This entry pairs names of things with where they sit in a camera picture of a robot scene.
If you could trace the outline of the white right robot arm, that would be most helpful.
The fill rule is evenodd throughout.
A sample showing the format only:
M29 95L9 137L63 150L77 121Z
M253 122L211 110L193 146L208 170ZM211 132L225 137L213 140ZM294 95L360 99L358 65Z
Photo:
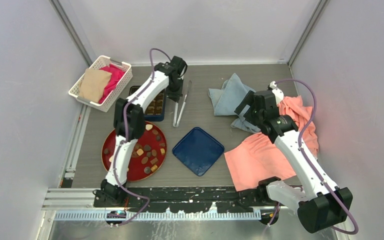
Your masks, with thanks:
M277 202L288 207L309 233L352 220L351 191L338 187L321 168L292 117L280 114L274 90L250 90L234 112L257 126L282 152L303 188L289 186L277 176L266 178L259 181L256 188L261 204L268 206Z

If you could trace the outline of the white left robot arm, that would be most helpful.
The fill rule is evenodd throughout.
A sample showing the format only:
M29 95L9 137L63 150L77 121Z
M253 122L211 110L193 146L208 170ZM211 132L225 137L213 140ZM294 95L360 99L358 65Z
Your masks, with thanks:
M105 198L115 207L125 202L125 184L131 155L146 129L145 110L161 91L165 91L169 99L178 103L183 95L184 74L187 69L185 60L173 56L170 61L154 66L149 78L137 91L116 101L113 160L100 189L96 191L97 198Z

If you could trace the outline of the metal tongs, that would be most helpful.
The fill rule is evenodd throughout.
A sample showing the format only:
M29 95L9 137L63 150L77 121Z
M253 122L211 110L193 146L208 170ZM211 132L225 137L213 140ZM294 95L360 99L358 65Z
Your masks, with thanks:
M186 103L187 103L187 98L188 98L188 95L189 95L189 92L192 88L192 84L193 82L191 80L189 80L188 84L187 84L187 88L186 88L186 93L183 97L183 101L182 101L182 105L181 107L179 107L179 103L176 102L175 103L175 106L174 106L174 116L173 116L173 124L172 126L174 128L178 128L179 125L180 125L180 121L181 121L181 118L182 118L182 115L183 115L183 112L184 112L184 109L185 109L185 106L186 106Z

